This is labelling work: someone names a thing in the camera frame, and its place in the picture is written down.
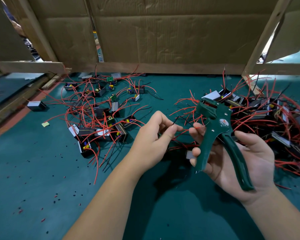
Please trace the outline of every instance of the wire stripper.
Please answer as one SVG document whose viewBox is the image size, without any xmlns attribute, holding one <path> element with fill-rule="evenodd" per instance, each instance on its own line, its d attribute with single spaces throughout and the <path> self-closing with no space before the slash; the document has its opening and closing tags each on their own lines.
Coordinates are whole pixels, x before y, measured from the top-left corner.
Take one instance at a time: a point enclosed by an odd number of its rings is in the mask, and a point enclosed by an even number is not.
<svg viewBox="0 0 300 240">
<path fill-rule="evenodd" d="M 231 158 L 242 190 L 254 190 L 244 157 L 235 141 L 231 138 L 231 133 L 233 132 L 230 124 L 232 110 L 224 104 L 204 98 L 197 105 L 196 111 L 206 117 L 208 123 L 206 124 L 206 132 L 200 145 L 201 153 L 197 158 L 195 169 L 197 171 L 205 169 L 213 142 L 218 138 Z"/>
</svg>

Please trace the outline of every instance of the yellow sticky note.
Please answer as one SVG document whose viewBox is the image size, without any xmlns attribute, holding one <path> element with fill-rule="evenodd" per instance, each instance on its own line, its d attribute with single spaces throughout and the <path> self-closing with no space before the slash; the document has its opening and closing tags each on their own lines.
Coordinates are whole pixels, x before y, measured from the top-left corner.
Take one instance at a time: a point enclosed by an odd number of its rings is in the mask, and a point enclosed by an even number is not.
<svg viewBox="0 0 300 240">
<path fill-rule="evenodd" d="M 48 125 L 50 125 L 49 122 L 44 122 L 44 123 L 42 123 L 42 126 L 43 126 L 43 127 L 46 127 L 46 126 L 48 126 Z"/>
</svg>

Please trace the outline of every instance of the workbench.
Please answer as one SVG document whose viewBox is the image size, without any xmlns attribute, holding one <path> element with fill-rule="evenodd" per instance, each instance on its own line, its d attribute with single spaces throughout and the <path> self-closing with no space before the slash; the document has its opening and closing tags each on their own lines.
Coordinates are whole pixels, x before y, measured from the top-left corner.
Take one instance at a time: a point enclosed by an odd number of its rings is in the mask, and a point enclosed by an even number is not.
<svg viewBox="0 0 300 240">
<path fill-rule="evenodd" d="M 135 114 L 144 123 L 156 110 L 169 117 L 171 113 L 187 106 L 185 103 L 174 103 L 180 98 L 190 98 L 189 90 L 195 98 L 200 99 L 210 89 L 222 89 L 221 77 L 148 75 L 137 77 L 136 80 L 139 78 L 142 79 L 140 85 L 151 82 L 149 86 L 164 99 L 158 100 L 149 93 L 141 94 L 137 101 L 140 105 L 126 108 L 124 114 L 121 114 L 124 118 L 134 109 L 148 104 L 151 109 Z M 285 94 L 293 95 L 293 99 L 299 100 L 300 104 L 300 77 L 293 78 Z M 289 79 L 277 80 L 276 90 L 284 89 Z M 240 77 L 231 76 L 227 79 L 227 86 L 234 88 L 239 80 Z M 59 99 L 63 86 L 64 83 L 58 85 L 50 95 Z M 126 86 L 127 82 L 120 81 L 116 92 Z M 62 96 L 67 97 L 71 93 L 63 89 Z M 246 95 L 247 89 L 243 88 L 237 93 Z M 128 97 L 128 93 L 124 92 L 119 102 L 122 103 Z M 96 184 L 93 185 L 96 168 L 87 165 L 89 159 L 80 155 L 77 141 L 65 121 L 55 118 L 49 121 L 49 126 L 41 125 L 49 118 L 65 113 L 66 106 L 48 106 L 45 112 L 29 112 L 0 136 L 0 239 L 61 239 L 112 169 L 127 154 L 138 132 L 137 126 L 127 130 L 127 143 L 116 146 L 110 167 L 105 171 L 99 170 Z M 183 115 L 183 112 L 169 118 L 174 120 L 177 115 Z M 180 125 L 184 125 L 184 122 L 182 119 L 177 121 Z M 179 139 L 191 141 L 187 133 Z M 110 145 L 111 142 L 102 144 L 100 162 Z M 280 185 L 292 188 L 280 190 L 300 210 L 300 177 L 276 170 L 275 180 Z M 225 193 L 204 173 L 195 174 L 185 155 L 174 150 L 138 182 L 124 239 L 254 240 L 263 237 L 236 199 Z"/>
</svg>

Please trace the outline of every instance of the green handle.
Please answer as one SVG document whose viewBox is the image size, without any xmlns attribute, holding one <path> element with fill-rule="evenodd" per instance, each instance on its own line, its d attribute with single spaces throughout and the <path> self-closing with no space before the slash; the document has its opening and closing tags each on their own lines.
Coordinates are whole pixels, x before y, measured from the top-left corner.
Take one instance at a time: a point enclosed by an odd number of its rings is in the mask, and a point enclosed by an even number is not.
<svg viewBox="0 0 300 240">
<path fill-rule="evenodd" d="M 244 191 L 254 190 L 246 161 L 244 160 L 240 149 L 231 138 L 231 133 L 222 133 L 219 135 L 219 137 L 222 140 L 224 147 L 231 158 L 235 174 L 237 176 L 241 189 Z"/>
<path fill-rule="evenodd" d="M 201 153 L 197 157 L 197 164 L 194 167 L 196 171 L 201 171 L 206 168 L 213 142 L 215 141 L 217 136 L 218 134 L 216 132 L 208 129 L 206 130 L 200 145 Z"/>
</svg>

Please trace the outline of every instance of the tool label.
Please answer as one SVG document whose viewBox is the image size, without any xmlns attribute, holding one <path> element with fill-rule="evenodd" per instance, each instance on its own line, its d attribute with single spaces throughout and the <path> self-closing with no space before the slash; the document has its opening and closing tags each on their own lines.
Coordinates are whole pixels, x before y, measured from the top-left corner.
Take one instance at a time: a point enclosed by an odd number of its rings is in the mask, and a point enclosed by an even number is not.
<svg viewBox="0 0 300 240">
<path fill-rule="evenodd" d="M 220 119 L 220 120 L 219 120 L 219 123 L 220 123 L 220 125 L 223 126 L 223 127 L 228 127 L 228 126 L 229 126 L 228 121 L 226 121 L 225 119 Z"/>
</svg>

